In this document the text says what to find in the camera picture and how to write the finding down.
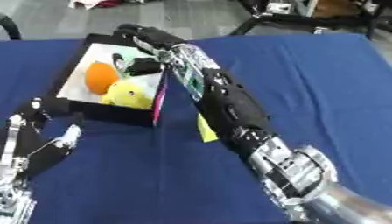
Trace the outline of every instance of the black equipment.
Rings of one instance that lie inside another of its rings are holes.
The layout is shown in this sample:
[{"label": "black equipment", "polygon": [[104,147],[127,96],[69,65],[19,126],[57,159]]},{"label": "black equipment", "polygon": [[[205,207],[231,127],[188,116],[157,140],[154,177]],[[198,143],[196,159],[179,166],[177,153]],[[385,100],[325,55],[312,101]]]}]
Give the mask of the black equipment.
[{"label": "black equipment", "polygon": [[310,27],[313,32],[317,32],[320,28],[336,30],[339,28],[365,27],[366,35],[369,39],[372,38],[375,28],[392,31],[392,27],[389,26],[392,21],[392,17],[382,17],[382,13],[386,10],[386,8],[392,7],[392,2],[388,0],[374,0],[373,4],[377,4],[378,6],[375,10],[369,11],[366,7],[367,2],[369,1],[353,3],[357,4],[360,10],[360,12],[354,16],[306,17],[299,15],[266,13],[266,9],[269,4],[268,0],[239,0],[245,10],[251,14],[251,18],[241,24],[229,35],[245,35],[256,25],[268,22],[285,25],[302,25]]},{"label": "black equipment", "polygon": [[8,36],[10,36],[10,39],[12,39],[12,40],[22,39],[22,36],[21,36],[19,29],[18,29],[18,26],[14,23],[14,21],[10,17],[7,17],[3,13],[0,13],[0,25],[8,33]]}]

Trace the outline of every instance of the yellow sticky note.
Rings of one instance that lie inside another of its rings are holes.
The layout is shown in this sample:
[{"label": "yellow sticky note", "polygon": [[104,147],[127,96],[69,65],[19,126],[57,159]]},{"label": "yellow sticky note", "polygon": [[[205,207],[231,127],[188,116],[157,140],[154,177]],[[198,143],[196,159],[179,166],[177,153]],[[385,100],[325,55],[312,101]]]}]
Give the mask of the yellow sticky note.
[{"label": "yellow sticky note", "polygon": [[198,128],[204,143],[218,140],[215,132],[210,128],[206,119],[201,114],[198,115]]}]

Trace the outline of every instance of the wire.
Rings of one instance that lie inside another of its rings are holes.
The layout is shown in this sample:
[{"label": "wire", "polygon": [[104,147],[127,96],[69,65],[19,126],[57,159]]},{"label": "wire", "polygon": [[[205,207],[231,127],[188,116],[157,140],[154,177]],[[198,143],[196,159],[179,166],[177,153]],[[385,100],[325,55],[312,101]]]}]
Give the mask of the wire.
[{"label": "wire", "polygon": [[42,151],[46,146],[48,146],[49,144],[52,144],[52,143],[54,143],[54,142],[56,142],[56,141],[58,141],[59,139],[56,137],[56,138],[54,138],[54,139],[52,139],[51,141],[49,141],[49,142],[47,142],[47,143],[45,143],[44,145],[42,145],[41,147],[39,147],[39,148],[37,148],[35,151],[33,151],[32,153],[30,153],[30,154],[28,154],[27,155],[27,157],[29,158],[29,157],[31,157],[33,154],[35,154],[35,153],[37,153],[37,152],[39,152],[39,151]]}]

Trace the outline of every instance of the silver robotic arm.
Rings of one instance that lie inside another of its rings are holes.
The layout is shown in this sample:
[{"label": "silver robotic arm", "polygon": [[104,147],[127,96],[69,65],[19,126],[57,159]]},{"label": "silver robotic arm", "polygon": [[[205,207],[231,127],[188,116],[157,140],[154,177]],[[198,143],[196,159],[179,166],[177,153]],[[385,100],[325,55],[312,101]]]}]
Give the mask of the silver robotic arm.
[{"label": "silver robotic arm", "polygon": [[392,208],[340,185],[333,163],[311,146],[291,150],[270,129],[258,103],[195,45],[156,28],[124,24],[117,34],[169,66],[228,149],[237,153],[262,189],[293,222],[392,223]]},{"label": "silver robotic arm", "polygon": [[74,115],[63,136],[41,139],[40,131],[55,116],[69,116],[68,100],[34,98],[22,105],[0,129],[0,224],[26,224],[37,203],[29,180],[62,161],[81,134]]}]

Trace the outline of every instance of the black glove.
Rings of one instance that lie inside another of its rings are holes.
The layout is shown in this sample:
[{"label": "black glove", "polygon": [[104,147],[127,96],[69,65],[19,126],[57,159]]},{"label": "black glove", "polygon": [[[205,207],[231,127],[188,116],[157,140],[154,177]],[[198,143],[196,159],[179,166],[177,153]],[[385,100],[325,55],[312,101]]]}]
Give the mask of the black glove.
[{"label": "black glove", "polygon": [[159,50],[169,51],[173,46],[185,43],[182,38],[168,32],[138,24],[122,24],[115,31],[115,35],[133,39],[138,47],[154,55],[157,55]]}]

